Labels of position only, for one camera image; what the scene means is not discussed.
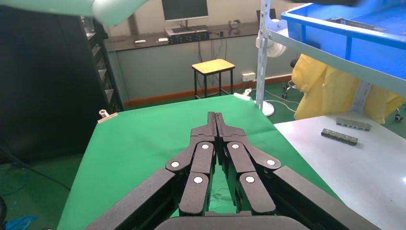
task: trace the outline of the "electrical outlet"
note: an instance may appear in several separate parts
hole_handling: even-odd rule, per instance
[[[243,73],[242,74],[242,81],[247,82],[247,81],[254,81],[255,80],[255,73],[250,72],[250,73]]]

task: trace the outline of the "desk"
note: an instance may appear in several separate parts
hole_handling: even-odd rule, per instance
[[[210,34],[209,40],[252,36],[258,34],[258,23],[241,23],[237,29],[231,29],[228,24],[225,25],[211,25],[207,28],[210,32],[219,33],[224,32],[224,37],[219,37],[216,34]],[[168,42],[159,42],[158,39],[166,38],[166,32],[153,33],[153,34],[138,34],[133,36],[119,36],[107,39],[109,51],[125,51],[131,49],[143,49],[157,46],[171,46],[176,44],[169,44]],[[145,43],[135,44],[135,41],[145,40]]]
[[[189,145],[191,128],[207,124],[207,112],[243,128],[251,144],[278,158],[332,196],[335,194],[252,101],[233,95],[119,113],[97,124],[59,222],[80,230]],[[235,212],[221,168],[216,168],[210,210]]]
[[[336,117],[372,125],[370,132],[336,125]],[[383,230],[406,226],[406,139],[359,114],[276,124],[300,155],[352,210]],[[320,135],[323,128],[358,138],[350,146]]]

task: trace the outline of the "blue cable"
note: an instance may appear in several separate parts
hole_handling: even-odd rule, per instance
[[[25,170],[25,181],[24,181],[24,183],[18,189],[14,190],[12,192],[9,192],[9,193],[0,194],[0,196],[9,196],[9,195],[13,195],[13,194],[21,191],[28,184],[29,178],[30,178],[30,176],[29,176],[28,170]]]

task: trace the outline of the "white table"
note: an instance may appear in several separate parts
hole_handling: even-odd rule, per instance
[[[337,126],[336,117],[369,123],[371,131]],[[406,229],[406,139],[355,113],[275,127],[348,207],[383,230]],[[356,137],[358,144],[322,137],[323,128]]]

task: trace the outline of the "green table cover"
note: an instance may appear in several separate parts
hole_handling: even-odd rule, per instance
[[[81,230],[189,145],[207,112],[223,113],[229,126],[243,128],[251,144],[276,157],[337,198],[253,101],[232,95],[119,113],[99,123],[91,137],[59,222],[58,230]],[[210,211],[235,213],[226,178],[216,166]]]

